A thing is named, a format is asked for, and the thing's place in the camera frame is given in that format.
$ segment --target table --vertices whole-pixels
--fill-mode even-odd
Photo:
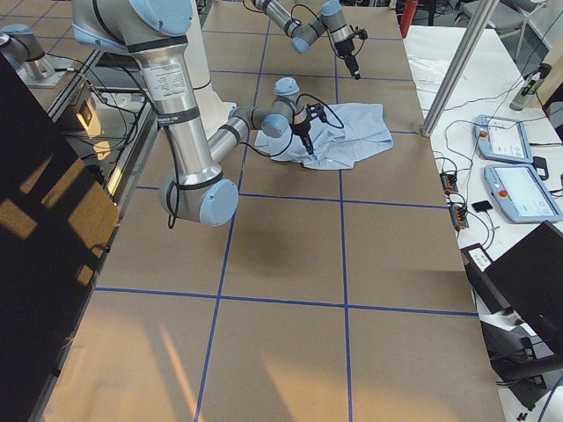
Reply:
[[[328,40],[296,57],[267,19],[214,3],[213,86],[263,105],[292,75],[328,103],[381,102],[395,147],[352,171],[238,149],[233,222],[170,231],[157,138],[46,421],[502,420],[394,11],[346,15],[370,35],[360,81]]]
[[[462,28],[430,28],[421,26],[413,26],[409,31],[408,37],[405,40],[405,48],[411,63],[413,78],[419,87],[418,96],[423,110],[427,110],[432,104],[437,87],[456,51],[457,44],[463,36],[463,31],[464,29]],[[522,77],[498,35],[494,30],[485,30],[464,70],[457,88],[454,90],[447,108],[462,105],[470,99],[496,97],[498,94],[510,89],[513,85],[514,89],[510,93],[498,98],[481,100],[445,112],[431,136],[433,149],[454,160],[459,169],[468,168],[470,165],[468,160],[463,159],[446,148],[444,132],[453,121],[474,121],[479,114],[498,115],[519,120],[532,120],[545,116],[540,108],[526,108],[521,112],[509,109],[508,104],[515,96],[517,87],[521,86],[522,83]],[[532,102],[530,107],[533,106],[539,107],[539,104]],[[530,142],[560,142],[559,137],[555,134],[553,127],[547,119],[527,121],[525,122],[525,127]],[[473,158],[471,175],[468,177],[468,171],[463,171],[459,174],[457,183],[461,187],[461,194],[467,199],[468,203],[490,200],[495,207],[495,209],[489,211],[489,214],[493,220],[494,227],[497,229],[494,242],[487,252],[493,259],[496,259],[536,228],[537,224],[511,224],[496,210],[496,204],[489,197],[488,189],[484,184],[482,171],[485,165],[492,162],[481,159],[478,153],[473,155],[475,149],[473,125],[463,122],[454,123],[448,129],[447,136],[448,145],[451,149]],[[549,172],[551,173],[550,178],[545,181],[548,189],[560,189],[559,174],[563,172],[562,148],[532,147],[532,154],[540,155],[547,159]],[[439,169],[442,168],[441,161],[437,161]],[[445,164],[445,168],[446,170],[452,169],[450,164]],[[477,221],[474,216],[470,215],[468,218],[470,228],[462,230],[457,240],[460,248],[470,244],[483,243],[486,238],[487,230],[484,225]],[[484,221],[487,225],[490,224],[488,220]],[[563,223],[561,222],[557,223],[556,226],[559,229],[563,229]],[[486,322],[502,324],[505,327],[510,326],[504,318],[491,316],[485,306],[479,307],[479,313]],[[527,412],[508,389],[500,389],[500,393],[507,420],[511,420],[513,416],[514,418],[517,417],[520,412]],[[545,420],[556,420],[549,419],[550,415],[553,415],[552,418],[555,418],[554,415],[561,414],[560,409],[563,401],[561,401],[560,397],[561,394],[558,391],[554,401],[550,404],[550,411],[546,414]],[[537,418],[545,399],[546,397],[537,404],[534,412],[530,414],[531,418]]]

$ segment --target red object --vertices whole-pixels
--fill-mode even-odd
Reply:
[[[408,34],[408,28],[411,27],[414,15],[416,14],[416,6],[418,5],[418,0],[406,0],[405,11],[403,11],[403,17],[401,18],[401,23],[399,25],[401,37],[403,38],[406,38],[406,35]]]

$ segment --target small black device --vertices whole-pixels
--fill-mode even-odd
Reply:
[[[549,178],[549,171],[547,170],[547,160],[542,156],[534,156],[534,169],[537,171],[537,175],[542,180],[547,180]]]
[[[482,213],[483,211],[488,211],[489,209],[493,209],[493,206],[488,200],[481,200],[479,202],[472,203],[473,209],[478,212]]]

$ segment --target light blue joint cap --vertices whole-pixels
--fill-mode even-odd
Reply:
[[[323,4],[320,12],[323,16],[334,16],[342,10],[342,6],[338,0],[330,0]]]
[[[235,114],[235,111],[238,110],[240,107],[231,108],[229,110],[229,119]]]
[[[108,38],[102,37],[97,33],[91,33],[90,31],[76,25],[72,24],[74,29],[74,38],[81,44],[86,44],[88,46],[93,46],[98,50],[107,51],[109,53],[116,53],[118,55],[129,55],[127,47],[118,44],[114,40],[109,40]]]
[[[192,25],[194,12],[188,0],[129,0],[133,10],[156,31],[179,37]]]
[[[274,92],[281,97],[295,95],[299,92],[299,85],[293,77],[283,77],[275,83]]]
[[[262,121],[262,130],[272,138],[279,138],[288,128],[288,120],[281,114],[269,114]]]
[[[206,226],[222,226],[237,210],[238,189],[227,178],[212,185],[201,203],[200,222]]]
[[[24,24],[6,25],[4,28],[0,29],[0,31],[8,35],[33,35],[32,29]]]
[[[307,41],[297,37],[291,39],[291,45],[300,55],[302,55],[310,47]]]
[[[14,59],[10,55],[4,55],[4,57],[6,58],[6,60],[10,64],[10,66],[12,66],[14,68],[14,70],[18,70],[21,67],[21,65],[23,64],[23,63],[18,62],[16,59]]]

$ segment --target cloth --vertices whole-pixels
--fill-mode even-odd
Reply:
[[[311,122],[314,154],[310,156],[298,136],[293,136],[289,148],[275,161],[294,161],[304,167],[317,170],[352,169],[355,162],[391,149],[393,140],[383,120],[380,104],[337,104],[331,108],[344,124],[343,129],[331,127],[319,119]],[[329,123],[340,126],[330,110],[325,110]],[[269,155],[276,155],[289,143],[291,129],[279,138],[272,138],[259,131],[255,147]]]

